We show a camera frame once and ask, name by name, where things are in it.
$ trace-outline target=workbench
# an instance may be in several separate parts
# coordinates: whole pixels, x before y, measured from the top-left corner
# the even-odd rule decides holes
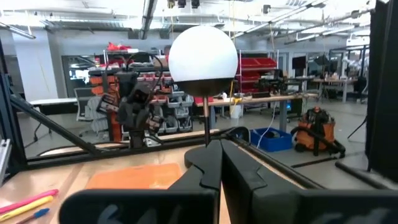
[[[352,79],[344,79],[344,80],[336,80],[336,79],[313,79],[312,82],[319,83],[318,89],[318,97],[322,97],[322,93],[324,89],[332,89],[332,90],[342,90],[343,91],[343,103],[347,101],[347,89],[348,85],[353,85],[357,80]]]
[[[281,131],[286,131],[287,129],[287,102],[289,100],[296,100],[302,98],[316,97],[316,94],[311,93],[299,93],[287,96],[271,96],[264,98],[252,98],[251,96],[243,97],[242,101],[237,103],[238,105],[245,104],[256,104],[256,103],[269,103],[269,102],[279,102],[279,129]],[[229,102],[225,100],[214,99],[213,102],[209,102],[210,111],[210,128],[216,128],[216,115],[214,106],[230,106],[234,105],[233,101]],[[198,103],[197,106],[203,106],[203,103]]]
[[[203,135],[203,131],[197,131],[193,133],[174,134],[171,136],[162,136],[162,139],[179,138],[184,136],[195,136]],[[98,144],[97,147],[108,147],[117,145],[113,144]],[[51,189],[59,189],[59,194],[50,203],[45,204],[39,208],[33,209],[32,211],[26,212],[18,217],[6,220],[2,224],[16,223],[24,218],[32,215],[40,208],[48,207],[50,209],[46,216],[41,217],[30,224],[56,224],[58,223],[58,209],[62,202],[71,194],[83,190],[85,185],[88,183],[90,178],[99,173],[109,170],[118,170],[130,166],[141,166],[146,164],[168,164],[177,163],[180,166],[181,171],[184,173],[187,168],[184,166],[184,154],[190,149],[196,148],[197,146],[181,147],[176,149],[170,149],[166,151],[150,152],[145,154],[136,154],[133,156],[122,156],[112,159],[102,159],[97,161],[82,162],[79,164],[51,167],[46,169],[29,170],[23,171],[15,175],[11,180],[0,188],[0,207],[9,205],[21,201],[27,197],[37,195]],[[80,151],[80,148],[69,147],[65,149],[55,149],[42,154],[58,154],[64,152]],[[266,164],[256,156],[245,151],[250,156],[255,158],[261,164],[266,166],[269,170],[273,171],[282,178],[290,181],[291,183],[303,188],[301,185],[288,178],[275,168]],[[221,189],[221,205],[220,205],[220,224],[230,223],[228,209],[226,206],[225,196]]]

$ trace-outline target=ball lamp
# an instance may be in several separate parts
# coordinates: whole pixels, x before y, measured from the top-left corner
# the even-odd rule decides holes
[[[203,97],[205,142],[210,141],[208,97],[221,93],[238,68],[238,54],[232,40],[211,26],[196,26],[182,32],[169,53],[169,70],[185,93]]]

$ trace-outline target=concrete floor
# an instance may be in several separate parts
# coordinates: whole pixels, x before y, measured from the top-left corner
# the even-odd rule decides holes
[[[365,142],[365,125],[360,128],[356,134],[354,134],[350,141],[347,140],[347,136],[357,127],[359,126],[366,115],[366,105],[361,105],[359,103],[347,102],[345,104],[339,101],[327,101],[323,102],[315,102],[309,101],[306,108],[314,107],[315,105],[321,106],[322,108],[329,111],[329,113],[336,120],[335,127],[335,138],[339,140],[342,145],[346,147],[346,158],[347,160],[353,154],[356,156],[363,156],[364,152],[364,142]],[[58,124],[62,125],[64,128],[78,133],[82,130],[87,123],[76,122],[75,114],[61,114],[61,115],[51,115],[50,119],[54,120]],[[238,120],[218,118],[218,122],[216,124],[216,128],[223,129],[229,128],[231,126],[246,126],[249,129],[256,128],[264,128],[268,127],[271,121],[271,113],[263,113],[260,114],[259,109],[249,110],[245,112],[244,116]],[[21,126],[22,137],[24,139],[24,144],[27,145],[33,140],[33,131],[37,126],[37,122],[31,118],[24,116],[23,114],[19,115],[19,122]],[[288,131],[294,128],[297,124],[296,120],[292,120],[287,125]],[[272,127],[279,127],[279,118],[276,117]],[[194,131],[203,130],[203,125],[199,124],[197,121],[193,124]],[[45,127],[41,127],[37,132],[39,141],[31,144],[29,147],[26,147],[25,151],[27,157],[32,157],[44,152],[53,147],[60,147],[66,145],[72,145],[66,139],[62,138],[56,133],[47,134],[48,129]],[[92,143],[107,141],[107,139],[101,139],[95,136],[95,134],[89,134],[83,136],[83,139]],[[291,150],[285,150],[280,152],[272,152],[270,155],[282,163],[292,166],[296,164],[301,164],[303,162],[316,161],[319,159],[324,159],[329,157],[328,153],[320,154],[318,157],[314,157],[311,152],[303,152],[299,153]],[[347,173],[339,170],[335,167],[334,161],[322,162],[319,164],[314,164],[305,167],[296,168],[298,172],[307,176],[310,179],[313,179],[315,182],[318,182],[321,185],[324,185],[327,188],[331,189],[371,189],[372,187],[366,185],[358,179],[355,179],[353,176],[348,175]],[[359,166],[363,167],[363,159],[356,159],[350,161],[350,163],[361,164]]]

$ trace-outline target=black tripod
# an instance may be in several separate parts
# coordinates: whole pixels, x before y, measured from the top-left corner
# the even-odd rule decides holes
[[[361,128],[362,125],[363,125],[364,123],[366,123],[366,120],[367,120],[367,119],[368,119],[368,116],[366,115],[365,119],[362,121],[362,124],[360,124],[360,125],[347,137],[347,139],[349,139],[349,137],[351,137],[359,128]]]

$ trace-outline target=wooden table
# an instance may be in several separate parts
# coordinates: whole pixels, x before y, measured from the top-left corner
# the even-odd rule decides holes
[[[245,105],[245,104],[255,104],[255,103],[268,103],[268,102],[279,102],[279,129],[281,131],[286,131],[287,129],[287,101],[295,100],[295,99],[302,99],[302,98],[309,98],[309,97],[317,97],[316,94],[313,93],[304,93],[304,94],[297,94],[297,95],[288,95],[288,96],[271,96],[271,97],[264,97],[264,98],[252,98],[251,96],[243,97],[242,101],[238,104]],[[214,99],[213,102],[209,103],[209,111],[210,113],[210,128],[215,128],[216,126],[216,115],[214,111],[214,106],[229,106],[234,105],[233,101],[224,101],[219,99]],[[203,106],[203,103],[198,103],[197,106]]]
[[[328,88],[328,89],[338,89],[338,90],[343,90],[343,103],[347,101],[347,88],[348,85],[353,85],[357,80],[352,79],[352,80],[335,80],[335,79],[320,79],[320,78],[315,78],[312,80],[312,82],[319,83],[319,96],[322,97],[323,89]],[[339,84],[338,86],[324,86],[324,83],[332,83],[332,84]]]
[[[203,134],[203,131],[185,134],[175,134],[168,136],[168,138],[177,138],[182,136]],[[112,144],[102,144],[101,147],[111,146]],[[160,152],[150,152],[147,154],[138,154],[133,156],[123,156],[113,159],[103,159],[98,161],[83,162],[80,164],[51,167],[47,169],[39,169],[32,171],[25,171],[17,174],[11,180],[9,180],[3,187],[0,188],[0,207],[9,205],[21,201],[27,197],[37,195],[50,189],[59,189],[60,193],[54,198],[54,200],[40,208],[48,207],[50,212],[39,218],[38,220],[30,222],[30,224],[57,224],[58,223],[58,209],[62,202],[71,194],[82,190],[88,183],[90,178],[97,172],[104,172],[109,170],[123,169],[129,166],[140,166],[146,164],[168,164],[178,163],[181,171],[185,172],[187,169],[184,166],[183,155],[190,149],[198,146],[183,147],[177,149],[171,149]],[[44,155],[54,154],[59,152],[67,152],[71,150],[81,150],[75,147],[74,149],[69,148],[68,150],[57,149],[57,151],[48,152]],[[281,174],[270,165],[260,161],[253,155],[251,155],[260,163],[264,164],[268,169],[280,175],[281,177],[291,181],[295,185],[298,183],[289,179],[285,175]],[[33,211],[26,212],[18,217],[11,218],[2,222],[1,224],[16,223],[30,215],[40,208],[36,208]],[[221,205],[220,205],[220,224],[229,224],[228,209],[226,206],[223,189],[221,189]]]

